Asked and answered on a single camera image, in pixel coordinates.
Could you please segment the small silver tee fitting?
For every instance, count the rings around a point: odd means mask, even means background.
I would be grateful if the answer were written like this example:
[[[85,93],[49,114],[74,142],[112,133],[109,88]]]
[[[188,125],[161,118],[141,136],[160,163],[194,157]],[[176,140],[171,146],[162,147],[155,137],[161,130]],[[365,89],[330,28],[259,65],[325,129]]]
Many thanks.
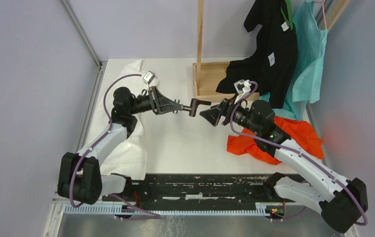
[[[183,104],[180,103],[179,99],[174,99],[174,102],[175,102],[177,108],[174,111],[172,111],[172,113],[177,114],[179,111],[183,110]]]

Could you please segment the dark metal faucet body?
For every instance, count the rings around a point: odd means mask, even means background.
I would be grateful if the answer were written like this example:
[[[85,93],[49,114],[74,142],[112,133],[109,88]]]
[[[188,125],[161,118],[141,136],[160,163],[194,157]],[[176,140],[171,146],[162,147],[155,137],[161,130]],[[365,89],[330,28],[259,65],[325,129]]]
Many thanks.
[[[212,104],[211,101],[204,101],[204,100],[199,100],[199,99],[196,99],[196,98],[192,98],[191,102],[190,102],[190,105],[189,106],[182,106],[181,110],[189,112],[189,116],[190,117],[195,117],[196,116],[196,112],[197,112],[197,108],[200,105],[210,106],[211,104]]]

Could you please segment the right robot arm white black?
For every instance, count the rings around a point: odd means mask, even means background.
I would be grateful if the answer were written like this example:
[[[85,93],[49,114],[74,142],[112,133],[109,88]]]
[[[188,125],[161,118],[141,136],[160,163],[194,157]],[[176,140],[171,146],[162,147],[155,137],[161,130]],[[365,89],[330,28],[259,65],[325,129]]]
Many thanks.
[[[237,125],[251,131],[247,136],[273,158],[296,171],[307,184],[274,173],[263,188],[268,201],[279,198],[297,202],[321,215],[335,231],[347,232],[353,225],[368,223],[366,184],[359,178],[349,180],[310,155],[292,137],[274,123],[275,113],[268,102],[256,100],[250,108],[242,108],[233,99],[201,111],[200,116],[212,126],[222,117],[223,125]]]

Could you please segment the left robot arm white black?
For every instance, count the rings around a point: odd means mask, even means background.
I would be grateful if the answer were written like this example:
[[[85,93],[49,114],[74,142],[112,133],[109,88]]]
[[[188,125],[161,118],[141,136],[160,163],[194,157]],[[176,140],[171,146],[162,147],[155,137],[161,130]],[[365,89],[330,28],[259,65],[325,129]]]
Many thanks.
[[[120,200],[132,197],[131,178],[112,173],[102,175],[101,164],[111,152],[134,132],[136,114],[152,111],[156,115],[182,110],[183,106],[161,94],[156,86],[145,95],[134,96],[127,87],[119,87],[113,94],[113,109],[107,112],[109,123],[95,140],[76,153],[66,153],[61,160],[57,193],[68,198],[74,208],[94,204],[99,198],[115,194]]]

